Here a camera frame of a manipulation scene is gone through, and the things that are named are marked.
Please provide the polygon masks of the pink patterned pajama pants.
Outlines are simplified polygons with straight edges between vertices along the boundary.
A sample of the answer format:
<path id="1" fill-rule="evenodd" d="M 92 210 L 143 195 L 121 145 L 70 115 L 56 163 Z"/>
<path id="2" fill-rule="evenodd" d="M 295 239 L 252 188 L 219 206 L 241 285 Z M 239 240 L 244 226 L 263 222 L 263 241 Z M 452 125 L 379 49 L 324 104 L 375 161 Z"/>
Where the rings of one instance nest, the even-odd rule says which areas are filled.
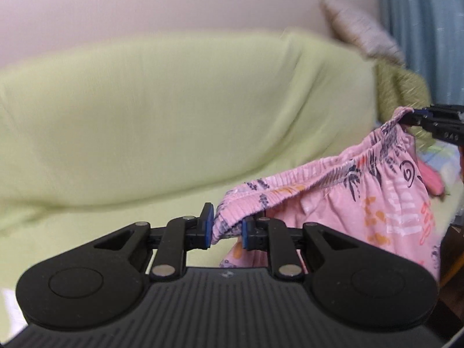
<path id="1" fill-rule="evenodd" d="M 217 208 L 212 243 L 240 238 L 252 215 L 289 228 L 317 222 L 440 274 L 441 239 L 416 157 L 415 139 L 392 118 L 340 155 L 245 182 Z"/>

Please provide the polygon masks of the light floral cloth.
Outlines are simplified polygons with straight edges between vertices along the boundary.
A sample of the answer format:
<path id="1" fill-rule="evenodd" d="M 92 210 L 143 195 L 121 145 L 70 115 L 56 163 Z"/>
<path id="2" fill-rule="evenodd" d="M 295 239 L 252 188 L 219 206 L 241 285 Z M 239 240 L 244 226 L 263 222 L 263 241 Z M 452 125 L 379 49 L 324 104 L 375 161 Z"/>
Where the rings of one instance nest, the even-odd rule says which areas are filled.
<path id="1" fill-rule="evenodd" d="M 456 211 L 459 211 L 463 202 L 463 181 L 458 147 L 436 141 L 422 153 L 422 160 L 440 175 L 445 187 L 444 199 L 456 201 Z"/>

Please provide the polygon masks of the pink folded towel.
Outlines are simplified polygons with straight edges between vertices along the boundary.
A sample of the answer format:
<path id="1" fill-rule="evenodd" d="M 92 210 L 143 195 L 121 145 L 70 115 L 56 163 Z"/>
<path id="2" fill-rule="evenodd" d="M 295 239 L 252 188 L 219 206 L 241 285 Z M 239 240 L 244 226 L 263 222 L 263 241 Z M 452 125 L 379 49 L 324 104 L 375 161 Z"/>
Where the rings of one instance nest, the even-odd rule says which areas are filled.
<path id="1" fill-rule="evenodd" d="M 443 196 L 445 193 L 445 185 L 440 174 L 420 158 L 418 158 L 418 169 L 420 171 L 422 181 L 430 196 Z"/>

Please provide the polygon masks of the green chevron pillow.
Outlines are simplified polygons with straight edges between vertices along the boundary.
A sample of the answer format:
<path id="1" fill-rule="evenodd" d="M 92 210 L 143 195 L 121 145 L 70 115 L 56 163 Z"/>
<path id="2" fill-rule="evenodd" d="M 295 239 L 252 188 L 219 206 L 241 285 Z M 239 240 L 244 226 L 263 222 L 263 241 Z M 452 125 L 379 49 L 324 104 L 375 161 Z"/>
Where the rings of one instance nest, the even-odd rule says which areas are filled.
<path id="1" fill-rule="evenodd" d="M 429 88 L 419 74 L 384 60 L 376 61 L 374 73 L 380 123 L 389 121 L 398 107 L 420 109 L 430 106 Z"/>

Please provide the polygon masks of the blue curtain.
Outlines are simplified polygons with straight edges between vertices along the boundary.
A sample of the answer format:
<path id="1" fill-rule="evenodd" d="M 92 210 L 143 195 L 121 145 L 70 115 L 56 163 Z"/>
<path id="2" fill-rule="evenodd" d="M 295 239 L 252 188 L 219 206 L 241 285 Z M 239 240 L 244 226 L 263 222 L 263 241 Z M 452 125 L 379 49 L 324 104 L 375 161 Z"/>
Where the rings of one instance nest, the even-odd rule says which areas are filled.
<path id="1" fill-rule="evenodd" d="M 381 22 L 436 104 L 463 103 L 463 0 L 379 0 Z"/>

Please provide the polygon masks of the green sofa cover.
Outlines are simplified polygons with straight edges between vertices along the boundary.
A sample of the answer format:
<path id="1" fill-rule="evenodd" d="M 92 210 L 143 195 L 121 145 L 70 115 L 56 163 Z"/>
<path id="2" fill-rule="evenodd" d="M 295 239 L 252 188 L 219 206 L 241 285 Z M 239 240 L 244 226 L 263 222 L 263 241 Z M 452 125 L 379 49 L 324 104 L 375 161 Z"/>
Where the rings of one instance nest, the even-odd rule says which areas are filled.
<path id="1" fill-rule="evenodd" d="M 156 35 L 3 69 L 2 294 L 61 251 L 361 142 L 373 67 L 292 31 Z"/>

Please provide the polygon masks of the beige patterned pillow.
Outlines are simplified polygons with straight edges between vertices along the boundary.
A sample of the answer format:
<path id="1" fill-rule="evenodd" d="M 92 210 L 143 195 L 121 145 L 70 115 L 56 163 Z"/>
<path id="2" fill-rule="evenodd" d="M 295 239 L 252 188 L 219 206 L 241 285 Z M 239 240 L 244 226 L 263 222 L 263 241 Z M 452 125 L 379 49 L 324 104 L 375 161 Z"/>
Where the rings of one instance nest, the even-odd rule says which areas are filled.
<path id="1" fill-rule="evenodd" d="M 397 41 L 368 13 L 339 0 L 320 0 L 333 33 L 365 57 L 380 58 L 399 66 L 405 56 Z"/>

